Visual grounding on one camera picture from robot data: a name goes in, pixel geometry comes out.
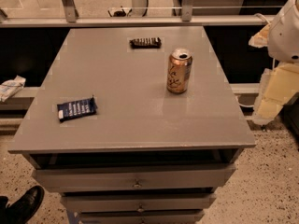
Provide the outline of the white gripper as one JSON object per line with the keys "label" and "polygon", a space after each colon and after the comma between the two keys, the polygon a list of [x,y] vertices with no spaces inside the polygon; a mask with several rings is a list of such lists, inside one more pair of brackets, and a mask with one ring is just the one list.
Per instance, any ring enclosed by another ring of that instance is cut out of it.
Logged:
{"label": "white gripper", "polygon": [[299,0],[288,0],[272,20],[249,40],[254,48],[268,46],[270,57],[279,63],[265,69],[259,94],[253,107],[252,121],[258,125],[271,122],[291,98],[299,92]]}

